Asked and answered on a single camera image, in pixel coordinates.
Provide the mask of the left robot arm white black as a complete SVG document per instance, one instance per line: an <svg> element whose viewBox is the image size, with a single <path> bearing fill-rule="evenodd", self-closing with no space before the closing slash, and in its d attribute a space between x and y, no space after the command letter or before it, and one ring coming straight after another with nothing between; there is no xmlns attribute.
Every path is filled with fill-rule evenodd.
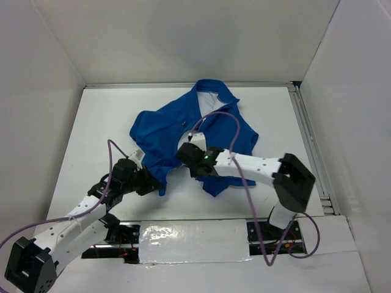
<svg viewBox="0 0 391 293"><path fill-rule="evenodd" d="M125 194L143 196L162 188L147 167L119 159L63 221L56 220L32 239L22 236L13 244L5 279L22 292L48 292L66 266L89 247L120 238L120 220L110 210Z"/></svg>

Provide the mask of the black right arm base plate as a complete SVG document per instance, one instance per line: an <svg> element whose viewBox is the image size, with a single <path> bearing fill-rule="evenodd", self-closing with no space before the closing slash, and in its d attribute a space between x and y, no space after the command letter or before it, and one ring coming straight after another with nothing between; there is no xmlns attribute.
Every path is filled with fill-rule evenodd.
<svg viewBox="0 0 391 293"><path fill-rule="evenodd" d="M283 230L270 225L266 221L259 222L259 226L261 229L266 254L273 255L278 246L278 243L280 242ZM247 222L247 240L249 243L249 254L251 256L262 255L254 222ZM302 233L298 221L295 220L285 235L283 244L278 251L278 254L288 254L290 247L292 248L292 253L306 253L306 249L302 245L302 241Z"/></svg>

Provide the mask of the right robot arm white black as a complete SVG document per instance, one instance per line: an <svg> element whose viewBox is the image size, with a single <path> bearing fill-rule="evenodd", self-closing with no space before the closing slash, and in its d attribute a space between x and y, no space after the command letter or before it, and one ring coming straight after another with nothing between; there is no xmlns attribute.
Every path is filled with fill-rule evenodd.
<svg viewBox="0 0 391 293"><path fill-rule="evenodd" d="M281 239L293 217L306 211L315 185L312 172L290 153L264 158L216 147L204 151L186 142L175 157L190 169L192 177L244 178L272 187L279 202L272 209L266 231L273 239Z"/></svg>

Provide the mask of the blue jacket white lining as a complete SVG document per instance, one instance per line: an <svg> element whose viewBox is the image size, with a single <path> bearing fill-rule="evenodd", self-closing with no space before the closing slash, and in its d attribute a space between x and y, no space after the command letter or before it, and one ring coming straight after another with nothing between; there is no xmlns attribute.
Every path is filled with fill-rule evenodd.
<svg viewBox="0 0 391 293"><path fill-rule="evenodd" d="M194 126L204 133L208 147L251 155L259 135L241 116L238 103L222 81L201 79L162 108L142 111L130 129L144 152L142 164L166 186L168 173L182 165L175 154Z"/></svg>

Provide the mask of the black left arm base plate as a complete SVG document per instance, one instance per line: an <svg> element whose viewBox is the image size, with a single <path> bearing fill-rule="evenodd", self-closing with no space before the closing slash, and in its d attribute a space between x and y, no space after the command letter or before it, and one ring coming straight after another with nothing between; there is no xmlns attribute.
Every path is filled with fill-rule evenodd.
<svg viewBox="0 0 391 293"><path fill-rule="evenodd" d="M114 248L120 251L126 249L135 251L139 247L139 237L141 230L141 222L122 221L118 228L109 232L109 240L103 240L95 245L91 245L89 249L104 249Z"/></svg>

